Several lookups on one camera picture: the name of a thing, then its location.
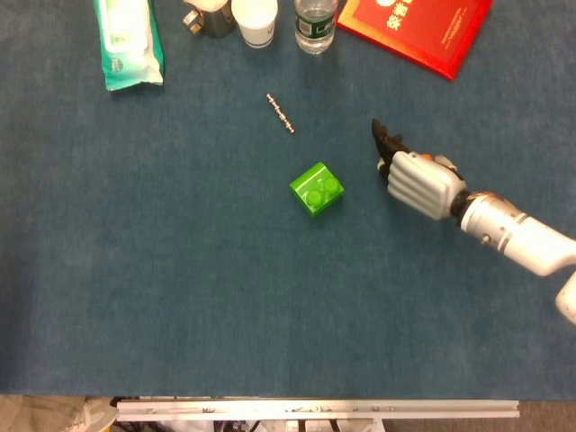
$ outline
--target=white paper cup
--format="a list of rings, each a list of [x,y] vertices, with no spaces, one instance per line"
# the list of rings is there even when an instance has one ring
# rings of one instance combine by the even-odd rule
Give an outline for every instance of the white paper cup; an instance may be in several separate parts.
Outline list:
[[[278,0],[232,0],[232,14],[248,46],[263,48],[270,44]]]

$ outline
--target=green and white package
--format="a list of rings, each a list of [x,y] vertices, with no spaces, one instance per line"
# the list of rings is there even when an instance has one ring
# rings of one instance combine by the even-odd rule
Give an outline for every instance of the green and white package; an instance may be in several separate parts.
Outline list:
[[[108,90],[138,83],[161,85],[164,54],[152,0],[94,0],[102,70]]]

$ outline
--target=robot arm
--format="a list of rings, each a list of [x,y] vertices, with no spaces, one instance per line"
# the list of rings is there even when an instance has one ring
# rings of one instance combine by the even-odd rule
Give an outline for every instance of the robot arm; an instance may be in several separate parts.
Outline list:
[[[381,156],[378,170],[398,200],[435,220],[457,218],[464,232],[537,275],[576,264],[573,239],[494,193],[470,193],[448,159],[410,152],[401,144],[401,135],[390,137],[377,120],[372,131]],[[576,273],[559,292],[556,306],[576,324]]]

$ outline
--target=red box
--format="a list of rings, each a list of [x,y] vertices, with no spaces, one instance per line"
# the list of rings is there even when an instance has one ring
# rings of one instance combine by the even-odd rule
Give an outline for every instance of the red box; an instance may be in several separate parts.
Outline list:
[[[338,25],[454,80],[492,0],[348,0]]]

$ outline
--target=green lego brick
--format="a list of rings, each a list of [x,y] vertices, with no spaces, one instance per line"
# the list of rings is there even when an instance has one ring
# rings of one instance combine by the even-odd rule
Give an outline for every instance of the green lego brick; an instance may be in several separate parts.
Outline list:
[[[321,213],[344,192],[342,184],[321,162],[291,182],[290,188],[312,217]]]

